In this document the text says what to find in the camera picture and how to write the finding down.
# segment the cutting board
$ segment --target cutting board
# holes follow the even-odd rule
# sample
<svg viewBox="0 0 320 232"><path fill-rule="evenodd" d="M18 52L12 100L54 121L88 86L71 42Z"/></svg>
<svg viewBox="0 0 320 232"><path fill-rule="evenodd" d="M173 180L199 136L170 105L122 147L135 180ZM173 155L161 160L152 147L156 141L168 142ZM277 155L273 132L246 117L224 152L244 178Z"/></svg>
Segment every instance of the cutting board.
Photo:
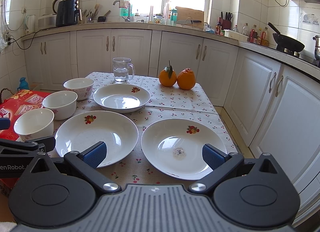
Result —
<svg viewBox="0 0 320 232"><path fill-rule="evenodd" d="M201 20L201 23L193 23L195 27L203 28L204 26L204 11L201 10L193 10L183 7L176 7L178 17L177 20L186 20L187 18L192 18L192 20Z"/></svg>

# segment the orange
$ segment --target orange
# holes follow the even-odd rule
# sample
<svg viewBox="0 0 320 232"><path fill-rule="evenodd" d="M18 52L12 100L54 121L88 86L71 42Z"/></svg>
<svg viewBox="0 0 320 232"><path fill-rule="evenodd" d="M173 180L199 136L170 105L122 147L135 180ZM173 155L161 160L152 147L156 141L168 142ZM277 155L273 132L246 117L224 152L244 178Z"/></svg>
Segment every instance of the orange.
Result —
<svg viewBox="0 0 320 232"><path fill-rule="evenodd" d="M180 89L190 90L196 85L196 77L189 68L184 69L177 77L177 83Z"/></svg>
<svg viewBox="0 0 320 232"><path fill-rule="evenodd" d="M177 75L172 69L169 61L169 67L165 67L159 74L159 81L165 87L172 87L177 81Z"/></svg>

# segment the glass mug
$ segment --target glass mug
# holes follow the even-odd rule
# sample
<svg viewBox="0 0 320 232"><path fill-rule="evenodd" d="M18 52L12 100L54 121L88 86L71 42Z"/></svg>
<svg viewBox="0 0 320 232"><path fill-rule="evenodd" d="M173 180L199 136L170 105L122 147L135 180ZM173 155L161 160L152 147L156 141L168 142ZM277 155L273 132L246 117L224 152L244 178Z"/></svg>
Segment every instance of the glass mug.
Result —
<svg viewBox="0 0 320 232"><path fill-rule="evenodd" d="M115 82L126 82L134 78L134 66L131 64L129 58L114 58L113 61L113 74L115 76ZM129 78L129 67L132 68L132 77Z"/></svg>

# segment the white plastic container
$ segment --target white plastic container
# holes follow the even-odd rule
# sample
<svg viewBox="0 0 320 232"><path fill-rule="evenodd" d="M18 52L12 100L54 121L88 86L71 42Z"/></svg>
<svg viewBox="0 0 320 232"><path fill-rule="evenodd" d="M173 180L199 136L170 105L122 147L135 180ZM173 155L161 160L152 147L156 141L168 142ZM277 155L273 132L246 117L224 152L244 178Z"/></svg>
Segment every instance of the white plastic container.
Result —
<svg viewBox="0 0 320 232"><path fill-rule="evenodd" d="M248 36L242 35L242 34L237 33L237 32L234 32L232 30L225 30L224 36L232 38L232 39L236 39L236 40L241 41L241 42L247 42L248 41Z"/></svg>

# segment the tablecloth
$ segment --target tablecloth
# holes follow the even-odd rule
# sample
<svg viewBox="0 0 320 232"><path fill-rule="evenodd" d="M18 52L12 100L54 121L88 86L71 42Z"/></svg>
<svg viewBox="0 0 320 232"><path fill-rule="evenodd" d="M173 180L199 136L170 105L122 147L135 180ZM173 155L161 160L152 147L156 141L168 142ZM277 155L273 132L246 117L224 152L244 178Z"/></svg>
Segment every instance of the tablecloth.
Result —
<svg viewBox="0 0 320 232"><path fill-rule="evenodd" d="M95 81L93 92L105 85L114 82L113 73L93 72L87 78ZM128 81L145 88L151 94L150 101L140 110L124 114L131 119L138 128L138 143L132 152L123 160L97 170L125 187L127 183L144 183L144 184L184 184L190 185L193 181L181 180L168 176L154 168L144 156L141 149L141 136L143 131L152 123L169 118L191 119L199 122L210 129L214 130L222 139L227 153L236 152L236 148L224 127L218 113L209 101L207 95L197 83L192 90L181 90L178 85L173 87L164 87L159 83L157 78L135 76L133 80ZM77 102L77 108L74 115L102 110L101 107L93 100L93 94L89 99ZM66 120L55 121L55 132L59 126ZM58 157L54 150L49 153L51 157Z"/></svg>

